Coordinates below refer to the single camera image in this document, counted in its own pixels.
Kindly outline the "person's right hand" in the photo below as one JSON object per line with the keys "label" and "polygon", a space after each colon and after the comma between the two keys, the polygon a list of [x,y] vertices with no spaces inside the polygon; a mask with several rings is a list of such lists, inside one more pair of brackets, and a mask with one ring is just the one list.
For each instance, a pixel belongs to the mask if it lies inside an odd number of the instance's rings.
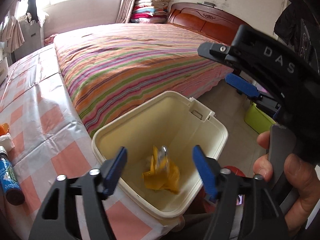
{"label": "person's right hand", "polygon": [[[269,148],[270,131],[258,135],[257,143],[264,149]],[[268,154],[258,158],[253,165],[254,174],[260,174],[266,181],[271,180],[273,175],[272,164],[268,161]],[[285,215],[289,235],[294,236],[319,201],[319,179],[315,168],[304,162],[295,154],[291,153],[285,160],[284,173],[288,182],[298,190],[300,197]]]}

